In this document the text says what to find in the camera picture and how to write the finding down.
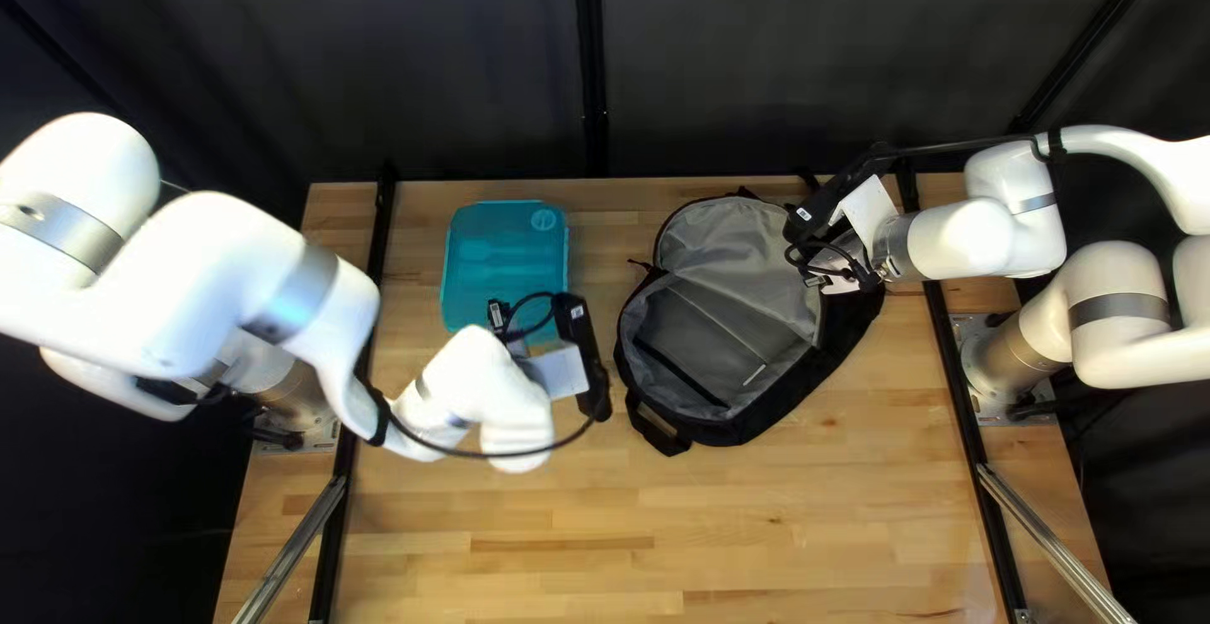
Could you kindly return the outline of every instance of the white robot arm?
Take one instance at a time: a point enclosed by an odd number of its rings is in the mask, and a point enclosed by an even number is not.
[[[1067,152],[1107,155],[1137,168],[1181,230],[1210,233],[1210,177],[1203,172],[1210,137],[1164,141],[1107,125],[1065,127],[1060,135]],[[1049,152],[1047,135],[1037,135],[1036,144]],[[868,244],[874,267],[889,281],[1056,270],[1066,259],[1066,241],[1050,174],[1032,145],[1009,141],[970,156],[964,201],[886,218]]]
[[[257,392],[296,358],[345,426],[374,437],[381,415],[353,377],[378,317],[370,278],[219,192],[191,192],[148,218],[157,192],[150,146],[102,114],[52,121],[10,154],[0,164],[0,331],[40,346],[68,381],[165,421],[196,405],[149,394],[139,379],[188,381],[218,362],[226,385]],[[457,334],[421,376],[387,405],[426,441],[453,447],[471,423],[483,426],[484,451],[554,440],[551,395],[486,330]],[[393,428],[382,446],[442,456]],[[491,462],[524,472],[548,456]]]
[[[1210,379],[1210,137],[1165,141],[1106,125],[1065,127],[1059,135],[1066,152],[1107,155],[1137,168],[1191,235],[1174,256],[1183,329],[1171,328],[1159,266],[1146,248],[1093,244],[1064,264],[1059,209],[1038,157],[1050,152],[1049,135],[973,155],[964,201],[897,214],[874,175],[839,201],[832,221],[849,218],[860,236],[849,247],[864,245],[885,281],[1027,277],[1062,265],[993,336],[962,348],[967,379],[987,399],[1015,399],[1068,364],[1099,388]],[[811,264],[835,270],[843,260],[823,252]],[[852,288],[834,278],[824,291]]]

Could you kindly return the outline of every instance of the black backdrop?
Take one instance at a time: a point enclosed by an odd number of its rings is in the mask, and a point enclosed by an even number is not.
[[[875,138],[995,135],[1102,1],[603,0],[605,171],[826,169]],[[384,158],[405,177],[449,180],[587,168],[575,0],[0,2],[0,139],[10,145],[59,112],[109,110],[144,132],[174,181],[234,192],[289,221],[307,181],[364,179]],[[1142,0],[1045,122],[1205,132],[1197,27],[1208,12],[1206,0]],[[1123,189],[1100,197],[1122,201],[1114,219],[1062,178],[1073,245],[1106,237],[1110,224],[1163,225],[1154,206],[1127,202],[1137,177],[1106,172]],[[40,501],[5,512],[22,533],[0,545],[5,583],[18,603],[56,605],[29,619],[208,620],[247,451],[224,415],[139,421],[68,389],[12,343],[0,348],[8,379],[0,414],[27,426],[12,444],[30,452],[10,457],[22,469],[13,496]],[[104,443],[73,451],[60,432]],[[1111,433],[1099,426],[1084,446]],[[1099,530],[1139,522],[1102,525],[1095,495],[1089,502]],[[77,560],[110,565],[105,577],[51,557],[68,543]],[[154,579],[149,545],[173,547],[155,554],[167,562]],[[1102,545],[1114,570],[1116,548]],[[1145,576],[1153,566],[1128,565]],[[1148,593],[1128,607],[1146,607]]]

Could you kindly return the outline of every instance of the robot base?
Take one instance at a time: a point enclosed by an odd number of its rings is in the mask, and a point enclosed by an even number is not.
[[[989,337],[996,333],[995,328],[987,325],[987,318],[990,314],[951,314],[950,324],[953,329],[953,337],[958,343],[960,349],[967,348],[970,343],[975,343],[983,337]],[[967,362],[967,352],[962,352],[963,365]],[[970,408],[975,412],[975,418],[979,421],[980,427],[996,427],[996,426],[1049,426],[1051,423],[1058,423],[1058,420],[1053,414],[1042,415],[1028,415],[1028,417],[1020,418],[1019,421],[1013,421],[1008,417],[1008,409],[1013,406],[1012,403],[1006,403],[1004,400],[987,399],[980,395],[975,388],[967,385],[967,389],[970,392]],[[1030,392],[1033,399],[1039,403],[1048,403],[1055,399],[1054,389],[1050,387],[1049,380],[1043,380],[1033,387]]]

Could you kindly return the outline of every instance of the silver joint band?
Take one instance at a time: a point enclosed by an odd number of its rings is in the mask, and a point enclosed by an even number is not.
[[[122,247],[122,236],[80,207],[30,191],[0,204],[0,225],[21,231],[79,261],[96,275]]]
[[[1037,209],[1044,209],[1047,206],[1055,204],[1055,196],[1051,191],[1049,195],[1042,195],[1041,197],[1025,198],[1024,201],[1009,201],[1004,204],[1008,207],[1008,213],[1022,214],[1036,212]]]
[[[1150,293],[1106,293],[1067,310],[1073,331],[1088,322],[1111,317],[1141,317],[1168,323],[1168,301]]]
[[[916,219],[914,214],[897,214],[887,219],[874,237],[870,265],[886,281],[920,281],[923,275],[916,270],[908,255],[908,230]]]
[[[243,325],[243,330],[280,346],[306,329],[332,290],[339,261],[332,250],[307,243],[282,288],[273,293],[255,319]]]

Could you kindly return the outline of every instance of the backpack strap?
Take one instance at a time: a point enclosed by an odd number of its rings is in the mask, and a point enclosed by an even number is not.
[[[630,416],[630,426],[635,431],[639,431],[643,434],[643,439],[652,447],[656,447],[656,451],[672,457],[685,453],[690,446],[693,446],[693,443],[682,438],[680,433],[669,435],[663,428],[652,423],[639,411],[639,405],[641,404],[643,400],[639,399],[639,395],[634,391],[626,392],[626,412]]]

